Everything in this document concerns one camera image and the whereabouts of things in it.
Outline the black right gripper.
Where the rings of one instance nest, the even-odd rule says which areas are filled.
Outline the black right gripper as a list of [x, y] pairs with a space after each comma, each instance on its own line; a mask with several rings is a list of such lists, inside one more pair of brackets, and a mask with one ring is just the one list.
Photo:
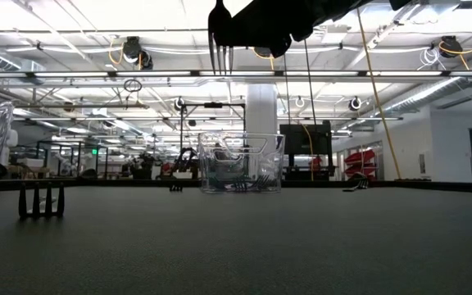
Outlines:
[[295, 41], [307, 39], [316, 26], [339, 20], [371, 1], [252, 0], [232, 18], [229, 43], [268, 48], [273, 57], [281, 57], [290, 48], [292, 37]]

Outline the white building pillar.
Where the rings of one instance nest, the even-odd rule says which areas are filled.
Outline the white building pillar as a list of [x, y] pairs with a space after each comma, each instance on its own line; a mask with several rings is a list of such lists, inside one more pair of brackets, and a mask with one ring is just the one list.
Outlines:
[[256, 134], [275, 134], [277, 92], [273, 84], [249, 84], [246, 96], [246, 130]]

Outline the black cabinet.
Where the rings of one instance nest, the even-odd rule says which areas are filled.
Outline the black cabinet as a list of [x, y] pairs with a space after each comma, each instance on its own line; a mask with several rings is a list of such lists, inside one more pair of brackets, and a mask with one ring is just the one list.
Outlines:
[[329, 181], [335, 167], [332, 132], [328, 120], [319, 125], [281, 125], [285, 137], [284, 153], [288, 157], [286, 180]]

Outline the red storage bin rack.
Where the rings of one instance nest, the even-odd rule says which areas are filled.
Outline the red storage bin rack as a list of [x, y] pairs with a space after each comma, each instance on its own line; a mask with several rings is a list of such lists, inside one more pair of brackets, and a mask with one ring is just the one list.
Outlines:
[[362, 175], [368, 179], [376, 178], [378, 167], [376, 154], [372, 149], [351, 154], [344, 160], [344, 164], [346, 166], [344, 173], [349, 179]]

